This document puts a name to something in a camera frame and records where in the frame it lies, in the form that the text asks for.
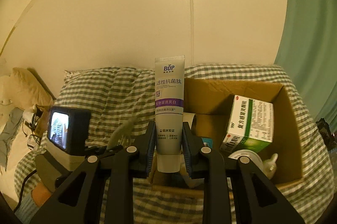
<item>checkered cloth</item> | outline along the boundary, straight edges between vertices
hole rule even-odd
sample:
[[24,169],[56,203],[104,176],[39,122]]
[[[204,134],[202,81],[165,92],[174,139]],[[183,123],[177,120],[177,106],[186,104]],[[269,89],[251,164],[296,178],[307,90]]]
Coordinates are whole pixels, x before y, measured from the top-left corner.
[[[315,223],[334,193],[334,177],[329,155],[308,109],[295,86],[279,66],[197,65],[186,68],[185,76],[200,79],[253,80],[282,83],[288,92],[300,133],[303,181],[282,190],[306,223]],[[145,133],[154,118],[154,71],[135,68],[102,68],[77,72],[67,78],[56,105],[82,107],[92,111],[87,145],[106,145],[114,130],[132,115],[137,115],[133,136]],[[23,179],[35,169],[34,157],[41,147],[27,154],[15,173],[16,192]],[[25,194],[39,182],[34,175]],[[101,222],[105,211],[104,193]],[[203,201],[153,191],[146,180],[134,180],[135,223],[201,223]]]

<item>green curtain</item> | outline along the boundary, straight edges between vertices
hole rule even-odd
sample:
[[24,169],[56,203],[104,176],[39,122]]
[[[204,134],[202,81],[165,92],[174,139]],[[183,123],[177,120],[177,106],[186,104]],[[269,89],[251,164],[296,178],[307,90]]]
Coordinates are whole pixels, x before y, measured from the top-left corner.
[[294,82],[314,120],[337,130],[337,0],[288,0],[275,64]]

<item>toothpaste tube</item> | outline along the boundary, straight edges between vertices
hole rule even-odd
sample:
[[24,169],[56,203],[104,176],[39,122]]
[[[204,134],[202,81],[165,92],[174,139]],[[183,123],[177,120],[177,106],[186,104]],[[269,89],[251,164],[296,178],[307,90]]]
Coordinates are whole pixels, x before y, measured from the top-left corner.
[[159,172],[180,170],[185,56],[155,59],[156,149]]

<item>bop logo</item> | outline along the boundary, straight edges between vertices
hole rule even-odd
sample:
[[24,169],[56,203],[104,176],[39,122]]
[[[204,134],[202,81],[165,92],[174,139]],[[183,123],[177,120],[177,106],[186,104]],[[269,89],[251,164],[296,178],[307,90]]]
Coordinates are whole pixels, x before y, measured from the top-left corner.
[[164,66],[164,71],[173,71],[174,65],[169,64],[168,66]]

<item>camera screen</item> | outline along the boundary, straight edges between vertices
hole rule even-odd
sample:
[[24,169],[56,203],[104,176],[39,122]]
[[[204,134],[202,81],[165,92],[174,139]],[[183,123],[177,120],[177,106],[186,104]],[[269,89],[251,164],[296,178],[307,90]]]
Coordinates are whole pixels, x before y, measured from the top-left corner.
[[67,147],[67,135],[69,126],[69,116],[54,112],[50,125],[49,139],[55,145],[65,149]]

